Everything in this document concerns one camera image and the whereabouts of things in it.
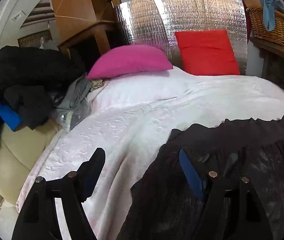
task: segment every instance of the metal bolt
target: metal bolt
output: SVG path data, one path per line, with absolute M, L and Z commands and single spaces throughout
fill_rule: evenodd
M 70 171 L 70 172 L 67 174 L 67 176 L 68 176 L 69 178 L 74 178 L 76 175 L 77 175 L 77 172 L 76 172 L 76 171 Z
M 248 183 L 248 182 L 250 181 L 247 177 L 242 177 L 241 180 L 242 180 L 244 183 Z
M 43 177 L 42 176 L 38 176 L 38 177 L 36 177 L 35 182 L 36 183 L 40 183 L 42 180 L 43 180 Z
M 209 171 L 209 176 L 210 176 L 211 178 L 215 178 L 215 177 L 218 176 L 218 174 L 217 174 L 215 171 Z

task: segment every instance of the ruffled black fabric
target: ruffled black fabric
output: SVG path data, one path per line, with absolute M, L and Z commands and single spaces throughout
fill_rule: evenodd
M 199 124 L 172 130 L 155 161 L 131 188 L 133 203 L 117 240 L 192 239 L 203 204 L 191 193 L 179 164 L 180 149 L 191 161 L 215 155 L 227 178 L 250 178 L 268 216 L 274 240 L 284 237 L 284 117 L 281 120 L 225 120 L 216 128 Z M 228 200 L 216 239 L 225 227 Z

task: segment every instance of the magenta pillow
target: magenta pillow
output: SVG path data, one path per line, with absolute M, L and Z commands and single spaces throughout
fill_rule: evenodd
M 172 68 L 162 50 L 147 45 L 127 45 L 111 49 L 102 55 L 86 78 L 114 78 L 129 73 Z

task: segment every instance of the red pillow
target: red pillow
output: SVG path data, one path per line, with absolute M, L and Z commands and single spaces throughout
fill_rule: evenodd
M 183 70 L 198 76 L 240 75 L 226 30 L 176 32 Z

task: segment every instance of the wooden shelf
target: wooden shelf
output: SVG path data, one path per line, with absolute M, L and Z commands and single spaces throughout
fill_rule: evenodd
M 280 46 L 276 43 L 273 42 L 269 42 L 266 40 L 262 40 L 262 39 L 258 39 L 258 38 L 254 38 L 254 37 L 250 37 L 250 41 L 252 41 L 252 43 L 261 49 L 265 49 L 269 52 L 272 52 L 276 55 L 279 55 L 280 57 L 284 58 L 284 47 Z

